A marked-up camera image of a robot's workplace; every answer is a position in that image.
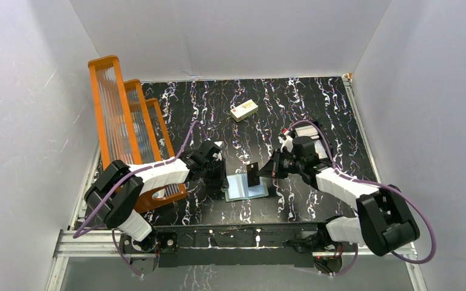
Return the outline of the black VIP credit card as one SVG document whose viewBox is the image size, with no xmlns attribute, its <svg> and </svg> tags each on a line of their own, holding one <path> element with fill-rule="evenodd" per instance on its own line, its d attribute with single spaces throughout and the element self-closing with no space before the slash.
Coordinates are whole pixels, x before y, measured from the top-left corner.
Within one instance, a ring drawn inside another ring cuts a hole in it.
<svg viewBox="0 0 466 291">
<path fill-rule="evenodd" d="M 246 166 L 248 187 L 260 185 L 260 177 L 257 174 L 258 171 L 258 162 L 253 162 Z"/>
</svg>

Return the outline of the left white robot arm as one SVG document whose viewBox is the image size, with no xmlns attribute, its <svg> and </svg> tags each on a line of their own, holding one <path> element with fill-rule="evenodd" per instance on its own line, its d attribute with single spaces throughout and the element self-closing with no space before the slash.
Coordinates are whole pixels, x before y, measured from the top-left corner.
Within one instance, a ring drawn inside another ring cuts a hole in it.
<svg viewBox="0 0 466 291">
<path fill-rule="evenodd" d="M 140 251 L 153 252 L 162 243 L 155 228 L 135 210 L 138 198 L 199 179 L 226 187 L 222 148 L 223 142 L 206 139 L 197 149 L 184 151 L 177 158 L 131 166 L 113 161 L 89 187 L 85 202 L 107 229 L 119 229 Z"/>
</svg>

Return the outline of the mint green card holder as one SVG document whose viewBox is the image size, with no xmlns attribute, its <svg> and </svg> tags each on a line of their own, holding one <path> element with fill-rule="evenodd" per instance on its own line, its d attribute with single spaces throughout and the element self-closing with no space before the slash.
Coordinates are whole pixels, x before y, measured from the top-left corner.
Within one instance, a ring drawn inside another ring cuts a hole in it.
<svg viewBox="0 0 466 291">
<path fill-rule="evenodd" d="M 236 202 L 241 200 L 264 198 L 269 196 L 266 181 L 260 179 L 259 185 L 249 186 L 248 175 L 246 173 L 228 175 L 228 188 L 223 189 L 226 202 Z"/>
</svg>

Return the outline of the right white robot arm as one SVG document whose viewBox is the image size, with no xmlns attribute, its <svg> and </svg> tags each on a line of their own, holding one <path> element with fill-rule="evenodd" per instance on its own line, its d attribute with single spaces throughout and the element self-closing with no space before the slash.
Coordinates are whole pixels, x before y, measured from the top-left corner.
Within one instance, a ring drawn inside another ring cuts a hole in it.
<svg viewBox="0 0 466 291">
<path fill-rule="evenodd" d="M 410 208 L 394 187 L 341 177 L 324 146 L 324 141 L 309 136 L 288 138 L 257 172 L 259 177 L 272 179 L 299 175 L 307 185 L 329 193 L 356 211 L 355 218 L 343 216 L 326 223 L 326 229 L 317 235 L 323 250 L 332 251 L 341 242 L 349 242 L 383 256 L 420 237 Z"/>
</svg>

